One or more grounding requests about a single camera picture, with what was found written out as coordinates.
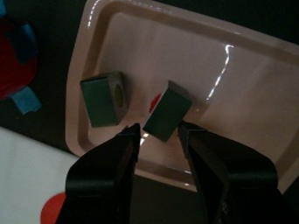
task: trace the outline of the blue tape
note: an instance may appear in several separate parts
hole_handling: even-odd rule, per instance
[[[30,87],[24,87],[11,96],[16,107],[20,109],[22,113],[26,114],[31,111],[38,111],[42,107],[42,103]]]
[[[6,15],[6,3],[0,0],[0,18]]]
[[[32,27],[26,24],[8,31],[6,36],[10,38],[14,45],[16,58],[22,64],[26,64],[39,52]]]

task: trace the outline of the pink tray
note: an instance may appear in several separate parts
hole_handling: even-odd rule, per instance
[[[118,126],[93,128],[81,81],[114,71],[126,74],[130,109]],[[82,156],[127,125],[145,125],[169,80],[191,92],[185,120],[267,155],[285,191],[299,174],[299,46],[153,1],[87,3],[70,63],[70,150]],[[137,174],[194,190],[177,133],[167,143],[143,139]]]

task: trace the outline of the green block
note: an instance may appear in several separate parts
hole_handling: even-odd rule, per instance
[[[81,82],[93,127],[118,125],[127,113],[122,73],[106,73]]]
[[[146,122],[145,131],[166,142],[191,106],[189,91],[169,81],[169,87]]]

